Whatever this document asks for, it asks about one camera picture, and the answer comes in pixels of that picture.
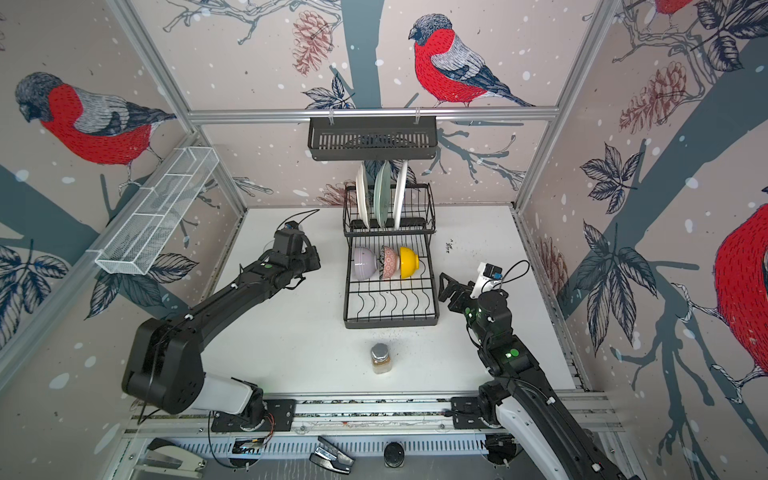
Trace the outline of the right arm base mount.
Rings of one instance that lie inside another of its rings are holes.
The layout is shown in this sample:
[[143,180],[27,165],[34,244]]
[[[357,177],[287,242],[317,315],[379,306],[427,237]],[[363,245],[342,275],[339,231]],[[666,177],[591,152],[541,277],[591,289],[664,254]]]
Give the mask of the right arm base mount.
[[450,406],[443,415],[452,421],[456,430],[500,430],[502,426],[483,413],[477,397],[459,396],[450,399]]

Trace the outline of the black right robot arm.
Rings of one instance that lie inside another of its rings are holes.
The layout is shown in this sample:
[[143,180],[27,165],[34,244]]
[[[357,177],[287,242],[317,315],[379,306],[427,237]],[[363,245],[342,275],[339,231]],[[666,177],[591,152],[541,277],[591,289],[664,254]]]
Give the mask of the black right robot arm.
[[521,444],[547,479],[624,479],[561,402],[531,350],[514,333],[508,294],[440,275],[439,300],[464,316],[492,380],[478,388],[480,417]]

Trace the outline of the pink patterned bowl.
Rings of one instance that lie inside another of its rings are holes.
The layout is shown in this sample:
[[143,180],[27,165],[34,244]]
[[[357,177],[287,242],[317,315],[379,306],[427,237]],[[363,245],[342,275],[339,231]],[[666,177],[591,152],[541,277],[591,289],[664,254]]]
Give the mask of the pink patterned bowl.
[[398,271],[400,259],[398,251],[389,246],[383,246],[379,252],[379,277],[382,280],[391,279]]

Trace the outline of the yellow bowl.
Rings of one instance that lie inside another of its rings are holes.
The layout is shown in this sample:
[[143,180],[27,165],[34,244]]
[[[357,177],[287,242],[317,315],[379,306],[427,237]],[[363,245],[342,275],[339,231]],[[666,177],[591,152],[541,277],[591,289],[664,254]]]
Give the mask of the yellow bowl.
[[401,279],[412,277],[420,268],[419,256],[408,247],[401,246],[399,248],[399,259]]

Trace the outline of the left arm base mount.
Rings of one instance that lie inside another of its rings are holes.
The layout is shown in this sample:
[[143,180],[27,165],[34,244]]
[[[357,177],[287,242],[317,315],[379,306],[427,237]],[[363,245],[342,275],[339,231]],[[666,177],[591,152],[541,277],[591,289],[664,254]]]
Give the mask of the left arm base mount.
[[293,399],[259,400],[241,414],[215,411],[211,420],[213,433],[269,433],[291,430],[297,402]]

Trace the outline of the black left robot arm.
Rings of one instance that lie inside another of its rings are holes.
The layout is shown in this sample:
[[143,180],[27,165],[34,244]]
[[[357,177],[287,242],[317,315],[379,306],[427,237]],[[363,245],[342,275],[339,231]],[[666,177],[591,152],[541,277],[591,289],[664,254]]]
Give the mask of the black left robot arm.
[[137,329],[122,390],[167,413],[191,408],[207,383],[202,352],[235,320],[271,299],[291,282],[321,267],[317,248],[298,224],[274,233],[272,248],[238,276],[188,312],[167,320],[150,318]]

